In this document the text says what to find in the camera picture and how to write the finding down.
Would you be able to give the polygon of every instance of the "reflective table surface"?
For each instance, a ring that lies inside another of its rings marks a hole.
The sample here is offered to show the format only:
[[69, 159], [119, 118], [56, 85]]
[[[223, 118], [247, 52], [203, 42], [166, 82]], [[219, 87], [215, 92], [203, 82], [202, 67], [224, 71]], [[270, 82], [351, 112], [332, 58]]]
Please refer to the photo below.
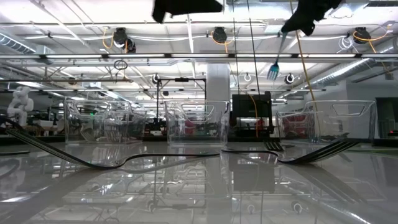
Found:
[[[264, 150], [262, 143], [229, 147]], [[0, 223], [398, 223], [398, 159], [370, 146], [301, 166], [254, 152], [144, 157], [115, 170], [76, 166], [30, 146], [0, 147], [25, 149], [32, 152], [0, 157]], [[65, 150], [107, 164], [140, 153], [218, 149], [145, 142]]]

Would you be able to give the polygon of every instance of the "white robot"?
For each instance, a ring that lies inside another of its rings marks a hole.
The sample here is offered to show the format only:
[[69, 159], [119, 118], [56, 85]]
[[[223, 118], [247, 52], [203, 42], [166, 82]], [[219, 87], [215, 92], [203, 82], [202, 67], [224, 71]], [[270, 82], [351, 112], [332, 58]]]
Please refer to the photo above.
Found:
[[26, 126], [27, 112], [33, 110], [33, 100], [28, 97], [30, 92], [29, 87], [18, 87], [12, 96], [14, 97], [8, 106], [7, 113], [9, 117], [19, 116], [19, 125]]

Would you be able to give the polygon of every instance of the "black machine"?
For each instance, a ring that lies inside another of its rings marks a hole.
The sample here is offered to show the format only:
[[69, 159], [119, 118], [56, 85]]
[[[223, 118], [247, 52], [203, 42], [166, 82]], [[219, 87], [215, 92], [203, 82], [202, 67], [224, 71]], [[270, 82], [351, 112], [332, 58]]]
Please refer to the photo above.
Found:
[[263, 95], [232, 95], [232, 104], [233, 123], [241, 123], [241, 121], [237, 121], [237, 119], [240, 120], [241, 118], [257, 117], [261, 118], [263, 122], [269, 124], [267, 127], [259, 128], [258, 130], [256, 130], [256, 125], [254, 125], [254, 127], [239, 125], [236, 127], [237, 137], [253, 137], [256, 135], [256, 131], [258, 131], [259, 137], [269, 138], [269, 135], [274, 133], [274, 125], [272, 124], [272, 100], [271, 93], [269, 91], [266, 91]]

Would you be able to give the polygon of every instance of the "clear plastic bin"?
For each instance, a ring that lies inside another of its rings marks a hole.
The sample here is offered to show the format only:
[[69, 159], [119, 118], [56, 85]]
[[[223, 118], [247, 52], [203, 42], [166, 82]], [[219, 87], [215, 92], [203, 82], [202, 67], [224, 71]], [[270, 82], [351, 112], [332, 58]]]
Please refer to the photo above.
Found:
[[228, 101], [166, 101], [168, 143], [226, 145], [230, 108]]
[[127, 101], [66, 100], [66, 144], [131, 143], [144, 135], [145, 111]]
[[342, 139], [372, 141], [374, 101], [311, 101], [301, 112], [277, 112], [282, 140], [327, 144]]

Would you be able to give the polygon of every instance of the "blue fork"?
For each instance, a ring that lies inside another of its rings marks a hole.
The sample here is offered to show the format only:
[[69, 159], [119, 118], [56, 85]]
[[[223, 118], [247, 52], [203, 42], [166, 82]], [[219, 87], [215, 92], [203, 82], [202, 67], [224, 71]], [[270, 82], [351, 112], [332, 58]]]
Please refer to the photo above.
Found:
[[282, 35], [282, 42], [280, 43], [279, 51], [278, 51], [278, 56], [276, 57], [275, 63], [269, 68], [267, 79], [268, 80], [276, 80], [279, 74], [279, 65], [278, 65], [278, 60], [279, 60], [279, 55], [280, 52], [282, 51], [282, 47], [284, 46], [284, 42], [287, 36], [287, 32], [284, 32]]

